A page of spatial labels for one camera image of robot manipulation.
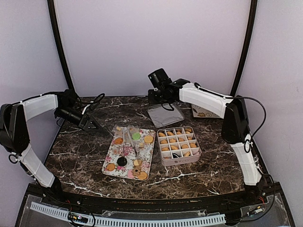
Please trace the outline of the clear box lid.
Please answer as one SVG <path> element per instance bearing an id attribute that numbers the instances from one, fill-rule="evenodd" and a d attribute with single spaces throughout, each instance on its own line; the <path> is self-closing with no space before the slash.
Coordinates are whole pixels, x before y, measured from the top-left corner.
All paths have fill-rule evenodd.
<path id="1" fill-rule="evenodd" d="M 147 113 L 156 128 L 168 126 L 185 119 L 184 114 L 175 104 L 153 105 Z"/>

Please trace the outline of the metal tongs white handle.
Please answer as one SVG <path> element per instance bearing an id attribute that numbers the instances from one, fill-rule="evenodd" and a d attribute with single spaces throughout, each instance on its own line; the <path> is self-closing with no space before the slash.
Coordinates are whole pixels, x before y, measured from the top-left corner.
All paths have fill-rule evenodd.
<path id="1" fill-rule="evenodd" d="M 122 128 L 122 138 L 123 138 L 123 157 L 125 157 L 125 144 L 128 140 L 129 144 L 131 145 L 131 147 L 135 153 L 135 157 L 138 158 L 138 152 L 134 145 L 134 141 L 133 141 L 133 138 L 131 137 L 130 131 L 127 127 Z"/>

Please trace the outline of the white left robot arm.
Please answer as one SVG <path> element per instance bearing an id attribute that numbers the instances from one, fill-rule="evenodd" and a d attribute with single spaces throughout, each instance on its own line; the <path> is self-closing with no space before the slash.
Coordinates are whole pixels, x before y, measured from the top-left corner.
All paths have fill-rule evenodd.
<path id="1" fill-rule="evenodd" d="M 30 177 L 42 187 L 51 189 L 48 198 L 56 206 L 63 206 L 67 196 L 61 192 L 61 182 L 43 164 L 34 152 L 29 135 L 28 122 L 53 111 L 54 116 L 64 119 L 85 132 L 101 132 L 102 127 L 89 114 L 105 97 L 102 93 L 92 101 L 82 101 L 73 89 L 52 91 L 0 107 L 0 144 L 13 157 L 13 164 L 20 163 Z"/>

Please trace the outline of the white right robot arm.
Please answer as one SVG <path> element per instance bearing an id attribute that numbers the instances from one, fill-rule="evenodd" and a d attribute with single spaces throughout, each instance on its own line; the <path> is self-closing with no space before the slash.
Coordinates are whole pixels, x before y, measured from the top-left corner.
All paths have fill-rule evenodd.
<path id="1" fill-rule="evenodd" d="M 164 69 L 148 76 L 153 89 L 148 91 L 151 104 L 172 104 L 175 101 L 204 108 L 223 120 L 221 137 L 234 150 L 244 177 L 244 184 L 257 186 L 261 170 L 253 156 L 253 134 L 250 132 L 246 97 L 227 96 L 201 87 L 186 79 L 172 81 Z"/>

